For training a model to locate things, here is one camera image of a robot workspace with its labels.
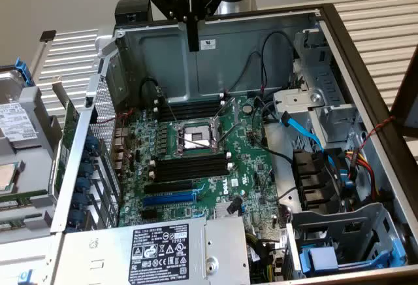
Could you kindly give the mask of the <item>green RAM stick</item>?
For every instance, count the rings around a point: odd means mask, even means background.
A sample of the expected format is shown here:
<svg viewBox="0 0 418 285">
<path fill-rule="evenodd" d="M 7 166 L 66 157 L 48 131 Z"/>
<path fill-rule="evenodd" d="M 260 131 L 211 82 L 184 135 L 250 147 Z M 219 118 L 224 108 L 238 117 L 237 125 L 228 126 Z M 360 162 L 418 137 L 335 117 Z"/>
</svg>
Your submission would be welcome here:
<svg viewBox="0 0 418 285">
<path fill-rule="evenodd" d="M 22 207 L 32 207 L 34 205 L 34 198 L 44 196 L 47 193 L 47 190 L 35 190 L 24 193 L 0 194 L 0 211 L 18 209 Z"/>
<path fill-rule="evenodd" d="M 0 231 L 10 231 L 14 229 L 20 229 L 23 227 L 26 227 L 26 224 L 22 219 L 0 220 Z"/>
</svg>

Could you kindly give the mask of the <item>black box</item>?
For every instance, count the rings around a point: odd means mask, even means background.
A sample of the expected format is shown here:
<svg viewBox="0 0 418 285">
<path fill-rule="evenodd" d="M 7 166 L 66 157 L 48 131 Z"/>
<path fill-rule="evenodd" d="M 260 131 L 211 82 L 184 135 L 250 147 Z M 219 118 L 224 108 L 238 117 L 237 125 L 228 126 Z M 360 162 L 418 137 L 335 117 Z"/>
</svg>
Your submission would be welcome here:
<svg viewBox="0 0 418 285">
<path fill-rule="evenodd" d="M 114 17 L 118 25 L 152 22 L 151 2 L 150 0 L 120 0 L 116 5 Z"/>
</svg>

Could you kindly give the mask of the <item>thin steel locking lever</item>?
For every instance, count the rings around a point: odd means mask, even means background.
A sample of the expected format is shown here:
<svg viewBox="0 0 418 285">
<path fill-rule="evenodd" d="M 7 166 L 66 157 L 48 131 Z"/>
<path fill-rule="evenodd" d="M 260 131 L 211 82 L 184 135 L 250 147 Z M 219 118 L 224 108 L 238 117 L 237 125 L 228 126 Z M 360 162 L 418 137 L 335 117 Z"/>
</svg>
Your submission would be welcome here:
<svg viewBox="0 0 418 285">
<path fill-rule="evenodd" d="M 178 143 L 178 149 L 181 152 L 212 148 L 211 140 L 203 139 L 201 133 L 186 134 L 184 136 L 178 135 L 176 141 Z"/>
<path fill-rule="evenodd" d="M 158 98 L 161 98 L 163 101 L 164 101 L 164 104 L 168 107 L 168 109 L 170 110 L 170 113 L 171 113 L 171 115 L 172 115 L 172 117 L 173 117 L 173 120 L 176 122 L 176 123 L 178 123 L 178 120 L 177 120 L 177 118 L 176 118 L 176 116 L 175 116 L 175 114 L 174 114 L 174 112 L 173 112 L 173 110 L 172 110 L 172 108 L 171 108 L 171 106 L 170 106 L 170 104 L 169 104 L 169 102 L 168 102 L 168 100 L 167 100 L 167 98 L 165 97 L 165 94 L 163 93 L 163 90 L 161 89 L 161 87 L 160 86 L 156 86 L 155 87 L 155 89 L 156 89 L 156 92 L 157 92 L 157 96 L 158 96 Z"/>
</svg>

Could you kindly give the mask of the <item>CPU socket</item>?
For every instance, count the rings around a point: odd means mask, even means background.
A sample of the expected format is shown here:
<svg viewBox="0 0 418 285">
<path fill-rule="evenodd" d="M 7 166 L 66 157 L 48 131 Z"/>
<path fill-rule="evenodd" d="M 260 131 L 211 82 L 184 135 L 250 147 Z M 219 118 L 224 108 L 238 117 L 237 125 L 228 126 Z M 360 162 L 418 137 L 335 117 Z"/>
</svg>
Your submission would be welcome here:
<svg viewBox="0 0 418 285">
<path fill-rule="evenodd" d="M 223 150 L 219 120 L 212 118 L 180 122 L 174 128 L 178 156 L 197 154 L 198 151 L 217 154 Z"/>
</svg>

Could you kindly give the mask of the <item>blue card retention clips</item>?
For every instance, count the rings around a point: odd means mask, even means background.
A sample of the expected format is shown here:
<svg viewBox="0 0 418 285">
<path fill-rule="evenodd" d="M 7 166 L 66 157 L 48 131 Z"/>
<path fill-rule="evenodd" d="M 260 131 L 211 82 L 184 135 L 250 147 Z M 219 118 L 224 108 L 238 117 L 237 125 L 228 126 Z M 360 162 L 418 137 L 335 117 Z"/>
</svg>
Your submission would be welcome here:
<svg viewBox="0 0 418 285">
<path fill-rule="evenodd" d="M 78 168 L 71 205 L 67 217 L 66 233 L 96 230 L 97 224 L 89 206 L 97 206 L 91 194 L 91 177 L 94 173 L 93 159 L 97 154 L 99 141 L 96 137 L 88 135 L 82 151 L 81 162 Z"/>
</svg>

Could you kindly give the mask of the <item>long black expansion slot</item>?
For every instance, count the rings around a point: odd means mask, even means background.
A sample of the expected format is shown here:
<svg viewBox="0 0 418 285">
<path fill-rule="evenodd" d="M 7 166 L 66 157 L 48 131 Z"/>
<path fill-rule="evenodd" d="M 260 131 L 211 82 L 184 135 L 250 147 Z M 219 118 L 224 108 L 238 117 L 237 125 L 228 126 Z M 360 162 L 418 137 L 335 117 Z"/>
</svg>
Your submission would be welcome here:
<svg viewBox="0 0 418 285">
<path fill-rule="evenodd" d="M 157 193 L 171 193 L 188 191 L 193 189 L 192 180 L 181 180 L 175 182 L 163 182 L 145 185 L 143 192 L 145 194 L 157 194 Z"/>
</svg>

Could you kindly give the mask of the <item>silver hard disk white label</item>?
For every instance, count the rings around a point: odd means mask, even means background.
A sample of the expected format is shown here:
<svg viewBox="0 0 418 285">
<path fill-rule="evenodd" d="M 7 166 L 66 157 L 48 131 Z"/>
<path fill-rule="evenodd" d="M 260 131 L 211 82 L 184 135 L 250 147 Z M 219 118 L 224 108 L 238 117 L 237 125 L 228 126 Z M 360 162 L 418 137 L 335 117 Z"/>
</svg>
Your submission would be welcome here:
<svg viewBox="0 0 418 285">
<path fill-rule="evenodd" d="M 0 71 L 0 137 L 11 143 L 37 138 L 26 110 L 19 103 L 24 88 L 25 80 L 17 70 Z"/>
</svg>

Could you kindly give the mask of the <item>blue expansion slot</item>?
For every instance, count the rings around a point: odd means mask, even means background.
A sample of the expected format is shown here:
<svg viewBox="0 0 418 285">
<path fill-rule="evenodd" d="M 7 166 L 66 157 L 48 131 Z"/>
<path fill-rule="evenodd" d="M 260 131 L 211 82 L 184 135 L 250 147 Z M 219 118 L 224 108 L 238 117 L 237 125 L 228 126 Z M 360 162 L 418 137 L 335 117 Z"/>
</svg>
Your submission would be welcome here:
<svg viewBox="0 0 418 285">
<path fill-rule="evenodd" d="M 156 205 L 168 205 L 174 203 L 188 203 L 196 200 L 197 194 L 193 191 L 169 193 L 166 195 L 155 195 L 144 197 L 142 205 L 144 207 Z"/>
</svg>

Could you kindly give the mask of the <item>dark framed panel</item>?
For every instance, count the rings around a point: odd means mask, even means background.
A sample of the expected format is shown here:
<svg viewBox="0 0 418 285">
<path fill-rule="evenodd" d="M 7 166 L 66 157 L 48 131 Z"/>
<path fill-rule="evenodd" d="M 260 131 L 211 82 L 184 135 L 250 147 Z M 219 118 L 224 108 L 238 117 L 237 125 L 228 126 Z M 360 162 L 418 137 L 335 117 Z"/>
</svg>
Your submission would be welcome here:
<svg viewBox="0 0 418 285">
<path fill-rule="evenodd" d="M 418 45 L 391 107 L 391 116 L 403 136 L 418 139 Z"/>
</svg>

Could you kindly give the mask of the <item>silver CPU chip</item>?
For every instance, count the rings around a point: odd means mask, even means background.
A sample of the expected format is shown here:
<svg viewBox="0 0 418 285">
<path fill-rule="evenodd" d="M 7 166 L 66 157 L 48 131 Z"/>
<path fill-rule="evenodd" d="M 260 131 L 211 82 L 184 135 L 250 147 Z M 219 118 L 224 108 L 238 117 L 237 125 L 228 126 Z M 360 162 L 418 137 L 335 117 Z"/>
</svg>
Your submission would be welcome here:
<svg viewBox="0 0 418 285">
<path fill-rule="evenodd" d="M 0 190 L 6 190 L 14 179 L 16 164 L 9 163 L 0 165 Z"/>
</svg>

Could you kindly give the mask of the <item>silver power supply unit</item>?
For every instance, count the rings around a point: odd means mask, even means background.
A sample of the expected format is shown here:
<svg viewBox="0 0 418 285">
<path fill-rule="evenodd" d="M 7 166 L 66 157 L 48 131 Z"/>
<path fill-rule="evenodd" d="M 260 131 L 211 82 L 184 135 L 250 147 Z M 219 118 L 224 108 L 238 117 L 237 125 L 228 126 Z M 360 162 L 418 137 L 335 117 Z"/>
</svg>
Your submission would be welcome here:
<svg viewBox="0 0 418 285">
<path fill-rule="evenodd" d="M 240 218 L 194 218 L 65 236 L 55 285 L 250 285 Z"/>
</svg>

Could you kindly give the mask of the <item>blue plastic latch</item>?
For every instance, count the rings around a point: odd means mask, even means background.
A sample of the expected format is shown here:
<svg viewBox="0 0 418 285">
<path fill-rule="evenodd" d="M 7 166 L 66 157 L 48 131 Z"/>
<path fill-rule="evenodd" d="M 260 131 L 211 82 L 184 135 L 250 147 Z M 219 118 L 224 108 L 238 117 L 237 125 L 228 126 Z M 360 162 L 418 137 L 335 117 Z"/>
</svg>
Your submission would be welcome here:
<svg viewBox="0 0 418 285">
<path fill-rule="evenodd" d="M 32 269 L 28 269 L 28 270 L 22 271 L 19 274 L 17 285 L 33 285 L 33 283 L 32 283 L 32 274 L 33 274 L 33 270 Z"/>
</svg>

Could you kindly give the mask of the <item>blue plastic disk bracket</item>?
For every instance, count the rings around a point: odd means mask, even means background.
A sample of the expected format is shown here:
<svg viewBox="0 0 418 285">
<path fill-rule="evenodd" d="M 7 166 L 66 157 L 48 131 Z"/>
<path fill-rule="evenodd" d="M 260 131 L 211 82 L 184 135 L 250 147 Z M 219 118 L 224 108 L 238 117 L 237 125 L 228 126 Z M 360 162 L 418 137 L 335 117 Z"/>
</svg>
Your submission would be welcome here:
<svg viewBox="0 0 418 285">
<path fill-rule="evenodd" d="M 27 63 L 22 61 L 20 57 L 17 57 L 14 67 L 22 75 L 26 86 L 35 85 Z"/>
</svg>

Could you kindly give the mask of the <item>green graphics card steel bracket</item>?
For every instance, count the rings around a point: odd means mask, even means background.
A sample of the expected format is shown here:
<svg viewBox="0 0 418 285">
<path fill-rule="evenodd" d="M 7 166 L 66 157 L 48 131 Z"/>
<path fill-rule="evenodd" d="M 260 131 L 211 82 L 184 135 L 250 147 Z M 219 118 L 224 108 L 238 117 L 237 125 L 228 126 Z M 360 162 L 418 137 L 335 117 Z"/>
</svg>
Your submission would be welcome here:
<svg viewBox="0 0 418 285">
<path fill-rule="evenodd" d="M 59 102 L 65 109 L 65 116 L 62 128 L 62 136 L 59 141 L 57 152 L 53 161 L 51 174 L 51 191 L 52 195 L 58 200 L 59 192 L 65 176 L 71 147 L 74 141 L 76 128 L 78 125 L 79 113 L 71 101 L 68 93 L 65 91 L 62 81 L 57 81 L 52 84 L 52 89 L 57 95 Z"/>
</svg>

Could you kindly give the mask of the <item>blue plastic bay bracket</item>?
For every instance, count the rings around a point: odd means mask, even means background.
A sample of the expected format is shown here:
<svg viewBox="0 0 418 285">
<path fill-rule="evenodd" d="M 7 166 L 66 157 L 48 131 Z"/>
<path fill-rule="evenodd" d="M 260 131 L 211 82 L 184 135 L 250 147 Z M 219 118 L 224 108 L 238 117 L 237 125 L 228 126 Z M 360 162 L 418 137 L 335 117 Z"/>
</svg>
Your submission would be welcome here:
<svg viewBox="0 0 418 285">
<path fill-rule="evenodd" d="M 372 271 L 390 267 L 401 267 L 407 264 L 407 255 L 400 239 L 391 239 L 390 246 L 378 250 L 380 243 L 379 235 L 372 230 L 372 236 L 367 244 L 365 253 L 360 259 L 347 260 L 342 254 L 342 247 L 334 239 L 319 245 L 306 245 L 302 247 L 299 254 L 302 272 L 307 277 L 318 277 L 325 275 L 351 273 L 360 271 Z M 333 247 L 338 261 L 338 269 L 324 273 L 315 272 L 309 255 L 311 248 Z"/>
</svg>

